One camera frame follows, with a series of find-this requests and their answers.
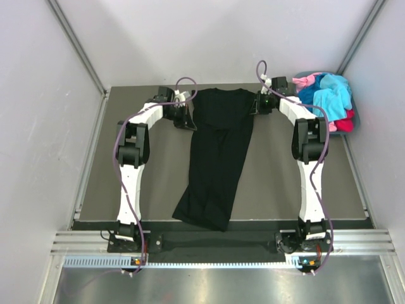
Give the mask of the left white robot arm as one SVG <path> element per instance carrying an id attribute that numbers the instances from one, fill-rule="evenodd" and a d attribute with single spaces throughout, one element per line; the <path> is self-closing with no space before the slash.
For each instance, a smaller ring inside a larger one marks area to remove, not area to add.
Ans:
<path id="1" fill-rule="evenodd" d="M 121 187 L 116 227 L 109 236 L 109 253 L 145 253 L 141 226 L 140 190 L 142 175 L 150 156 L 149 131 L 162 118 L 183 129 L 195 129 L 188 103 L 196 93 L 160 87 L 144 106 L 117 123 L 113 167 Z"/>

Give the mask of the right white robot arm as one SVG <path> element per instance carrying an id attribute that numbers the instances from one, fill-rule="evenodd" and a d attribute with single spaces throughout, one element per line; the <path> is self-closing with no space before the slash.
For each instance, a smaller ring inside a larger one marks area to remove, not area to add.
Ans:
<path id="1" fill-rule="evenodd" d="M 250 114 L 267 115 L 278 110 L 293 125 L 291 153 L 297 161 L 301 181 L 301 209 L 294 233 L 280 232 L 277 245 L 281 251 L 316 251 L 330 242 L 327 217 L 321 199 L 323 162 L 328 148 L 328 124 L 290 95 L 285 77 L 258 77 L 262 88 L 257 92 Z"/>

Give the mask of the black t shirt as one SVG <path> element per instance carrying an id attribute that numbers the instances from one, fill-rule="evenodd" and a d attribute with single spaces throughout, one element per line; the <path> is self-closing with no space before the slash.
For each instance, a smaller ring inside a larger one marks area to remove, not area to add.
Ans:
<path id="1" fill-rule="evenodd" d="M 204 89 L 196 94 L 188 185 L 173 218 L 227 230 L 254 127 L 254 99 L 245 89 Z"/>

